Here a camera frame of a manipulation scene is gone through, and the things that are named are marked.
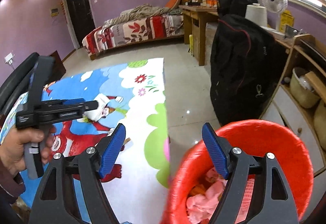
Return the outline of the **person's left hand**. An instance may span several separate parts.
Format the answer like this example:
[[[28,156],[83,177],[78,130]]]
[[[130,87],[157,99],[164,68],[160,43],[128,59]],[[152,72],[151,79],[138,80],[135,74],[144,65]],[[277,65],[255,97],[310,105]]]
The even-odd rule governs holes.
[[[49,133],[45,136],[44,132],[34,128],[27,128],[24,130],[17,130],[13,126],[1,144],[1,162],[8,170],[12,177],[26,169],[24,161],[24,145],[31,143],[40,143],[46,138],[46,144],[41,151],[41,161],[43,164],[49,162],[51,154],[51,147],[53,145],[53,134],[56,128],[50,127]]]

